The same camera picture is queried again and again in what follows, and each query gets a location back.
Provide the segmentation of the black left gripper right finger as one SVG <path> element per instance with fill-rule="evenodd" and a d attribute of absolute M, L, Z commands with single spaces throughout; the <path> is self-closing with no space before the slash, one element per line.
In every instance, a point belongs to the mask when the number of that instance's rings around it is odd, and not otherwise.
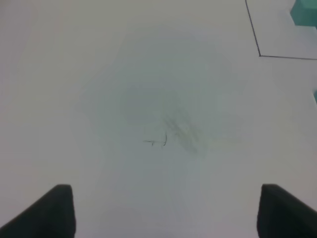
<path fill-rule="evenodd" d="M 317 212 L 276 184 L 263 184 L 257 215 L 260 238 L 315 238 Z"/>

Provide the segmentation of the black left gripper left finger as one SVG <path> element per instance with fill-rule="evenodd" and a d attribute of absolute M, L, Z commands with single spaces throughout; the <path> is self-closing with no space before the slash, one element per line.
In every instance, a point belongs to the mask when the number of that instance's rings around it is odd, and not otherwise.
<path fill-rule="evenodd" d="M 76 217 L 73 191 L 58 184 L 0 228 L 2 238 L 73 238 Z"/>

